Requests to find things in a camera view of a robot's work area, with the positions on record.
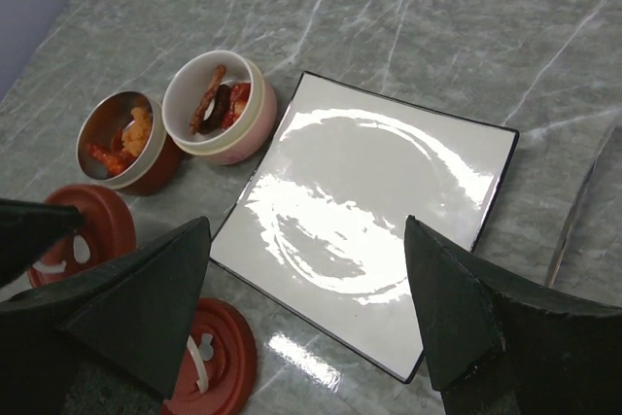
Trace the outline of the brown chicken wing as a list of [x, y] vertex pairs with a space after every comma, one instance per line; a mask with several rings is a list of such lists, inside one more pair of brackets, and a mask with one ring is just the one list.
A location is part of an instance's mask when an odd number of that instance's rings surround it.
[[112, 152], [120, 152], [123, 150], [123, 141], [122, 141], [123, 130], [118, 128], [111, 138], [110, 142], [110, 150]]

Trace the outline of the red lid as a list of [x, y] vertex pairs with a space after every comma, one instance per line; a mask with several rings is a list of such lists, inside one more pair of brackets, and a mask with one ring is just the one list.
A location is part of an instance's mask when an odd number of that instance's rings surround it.
[[239, 414], [255, 386], [253, 333], [232, 305], [199, 299], [176, 386], [163, 414]]
[[45, 202], [76, 207], [86, 223], [27, 270], [32, 287], [58, 282], [136, 248], [133, 218], [116, 192], [97, 185], [69, 185], [48, 195]]

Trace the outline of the red chicken drumstick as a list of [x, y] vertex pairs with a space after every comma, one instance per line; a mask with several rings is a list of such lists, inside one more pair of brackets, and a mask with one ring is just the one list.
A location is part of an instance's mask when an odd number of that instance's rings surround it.
[[100, 162], [109, 177], [115, 177], [124, 172], [135, 161], [136, 157], [125, 149], [112, 151], [95, 143], [87, 143], [86, 149], [91, 157]]

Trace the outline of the dark octopus tentacle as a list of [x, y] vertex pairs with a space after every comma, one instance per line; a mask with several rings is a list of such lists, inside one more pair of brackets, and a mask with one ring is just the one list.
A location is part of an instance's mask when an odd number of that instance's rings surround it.
[[229, 85], [220, 85], [214, 100], [214, 107], [210, 116], [199, 126], [200, 134], [208, 134], [217, 129], [230, 127], [230, 107], [232, 88]]

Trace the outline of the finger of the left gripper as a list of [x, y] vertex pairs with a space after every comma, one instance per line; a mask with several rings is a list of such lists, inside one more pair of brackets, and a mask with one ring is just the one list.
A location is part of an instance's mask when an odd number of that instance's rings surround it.
[[17, 279], [61, 239], [86, 223], [73, 205], [1, 199], [1, 286]]

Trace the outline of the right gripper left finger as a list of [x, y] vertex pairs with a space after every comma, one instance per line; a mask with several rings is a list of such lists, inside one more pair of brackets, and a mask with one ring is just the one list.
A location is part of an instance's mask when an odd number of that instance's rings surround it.
[[210, 255], [198, 217], [1, 304], [4, 414], [157, 414], [171, 398]]

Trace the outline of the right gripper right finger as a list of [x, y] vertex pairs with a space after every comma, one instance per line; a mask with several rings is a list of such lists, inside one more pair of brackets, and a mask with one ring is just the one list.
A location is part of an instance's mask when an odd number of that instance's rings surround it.
[[404, 249], [446, 413], [620, 413], [620, 308], [545, 288], [413, 216]]

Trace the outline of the red bone-shaped meat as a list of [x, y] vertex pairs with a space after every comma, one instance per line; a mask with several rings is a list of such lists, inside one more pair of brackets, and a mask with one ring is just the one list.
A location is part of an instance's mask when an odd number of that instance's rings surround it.
[[252, 85], [250, 82], [237, 83], [232, 86], [229, 99], [229, 111], [237, 120], [247, 105]]

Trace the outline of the orange fried nugget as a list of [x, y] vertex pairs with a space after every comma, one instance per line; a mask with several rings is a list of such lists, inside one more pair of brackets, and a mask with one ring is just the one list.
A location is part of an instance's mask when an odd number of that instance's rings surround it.
[[134, 157], [138, 157], [147, 145], [152, 132], [152, 117], [144, 107], [131, 110], [133, 123], [121, 134], [123, 149]]

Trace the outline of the metal tongs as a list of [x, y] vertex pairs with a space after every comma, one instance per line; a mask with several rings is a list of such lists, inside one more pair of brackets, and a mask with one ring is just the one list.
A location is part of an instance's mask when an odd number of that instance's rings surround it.
[[559, 274], [559, 270], [566, 254], [567, 246], [570, 242], [570, 237], [572, 232], [576, 226], [577, 219], [579, 217], [580, 211], [582, 209], [583, 200], [587, 194], [587, 191], [590, 187], [591, 180], [598, 168], [600, 159], [602, 157], [602, 153], [608, 144], [613, 133], [621, 127], [621, 119], [616, 118], [611, 125], [607, 128], [604, 133], [602, 140], [597, 147], [594, 156], [590, 162], [587, 172], [585, 173], [581, 185], [579, 186], [579, 190], [576, 193], [568, 215], [563, 224], [563, 228], [560, 232], [560, 236], [558, 238], [555, 250], [553, 251], [551, 260], [548, 265], [546, 278], [544, 281], [544, 286], [548, 289], [551, 289], [557, 279]]

